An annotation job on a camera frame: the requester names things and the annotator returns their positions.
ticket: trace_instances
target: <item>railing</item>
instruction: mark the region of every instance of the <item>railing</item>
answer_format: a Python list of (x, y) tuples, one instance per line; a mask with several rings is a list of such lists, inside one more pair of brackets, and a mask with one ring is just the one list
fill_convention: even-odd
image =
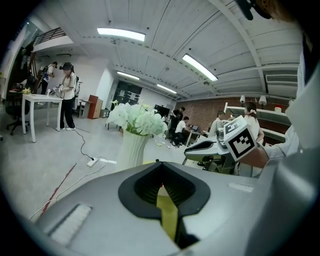
[(61, 27), (57, 27), (55, 29), (52, 29), (44, 34), (41, 34), (37, 36), (34, 40), (33, 46), (36, 46), (38, 44), (41, 44), (43, 42), (49, 41), (51, 39), (64, 37), (67, 34), (61, 29)]

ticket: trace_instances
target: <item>white hydrangea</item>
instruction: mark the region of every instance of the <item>white hydrangea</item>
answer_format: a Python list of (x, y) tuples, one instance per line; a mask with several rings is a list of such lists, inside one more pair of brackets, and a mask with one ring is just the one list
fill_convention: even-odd
[(162, 135), (167, 130), (165, 118), (161, 118), (155, 109), (148, 111), (144, 105), (139, 104), (117, 105), (115, 102), (115, 105), (109, 115), (108, 123), (114, 122), (128, 132), (141, 136)]

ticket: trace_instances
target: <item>brick wall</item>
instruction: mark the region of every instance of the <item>brick wall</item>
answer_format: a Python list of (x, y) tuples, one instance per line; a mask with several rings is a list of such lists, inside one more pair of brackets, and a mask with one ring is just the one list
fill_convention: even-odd
[[(219, 99), (206, 99), (206, 100), (193, 100), (193, 101), (184, 101), (184, 102), (177, 102), (175, 108), (179, 109), (181, 107), (185, 107), (185, 112), (183, 113), (184, 116), (188, 116), (190, 118), (189, 124), (199, 126), (199, 130), (207, 131), (208, 128), (211, 127), (212, 122), (217, 117), (217, 112), (220, 110), (225, 109), (225, 104), (228, 102), (228, 106), (232, 107), (241, 107), (241, 103), (239, 102), (239, 97), (232, 97), (232, 98), (219, 98)], [(255, 98), (245, 98), (246, 102), (255, 102), (257, 109), (260, 109), (261, 106), (258, 102), (256, 102)], [(275, 105), (281, 105), (282, 112), (284, 112), (288, 105), (288, 101), (279, 100), (279, 99), (267, 99), (267, 105), (264, 106), (265, 110), (275, 110)], [(226, 119), (230, 117), (230, 112), (227, 111)], [(266, 128), (272, 131), (276, 131), (279, 133), (284, 134), (289, 126), (284, 124), (279, 124), (275, 122), (259, 120), (259, 125), (262, 128)]]

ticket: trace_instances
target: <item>black pants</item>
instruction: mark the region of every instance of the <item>black pants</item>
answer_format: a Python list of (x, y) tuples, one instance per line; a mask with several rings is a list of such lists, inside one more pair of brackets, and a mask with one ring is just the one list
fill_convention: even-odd
[(48, 83), (45, 80), (41, 81), (41, 94), (45, 95), (47, 91)]
[(184, 143), (186, 140), (185, 135), (182, 132), (177, 132), (174, 134), (174, 143), (178, 145), (179, 143)]
[(64, 116), (67, 125), (70, 128), (75, 128), (74, 124), (74, 119), (72, 118), (72, 106), (73, 106), (74, 99), (64, 99), (62, 101), (62, 106), (61, 106), (61, 115), (60, 115), (60, 129), (65, 128), (65, 123), (64, 123)]

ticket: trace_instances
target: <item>power strip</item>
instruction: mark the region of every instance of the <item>power strip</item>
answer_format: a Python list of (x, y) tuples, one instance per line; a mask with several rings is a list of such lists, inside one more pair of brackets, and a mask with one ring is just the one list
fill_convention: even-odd
[(92, 167), (95, 165), (96, 162), (99, 161), (99, 158), (93, 158), (94, 160), (90, 160), (86, 165), (89, 166), (89, 167)]

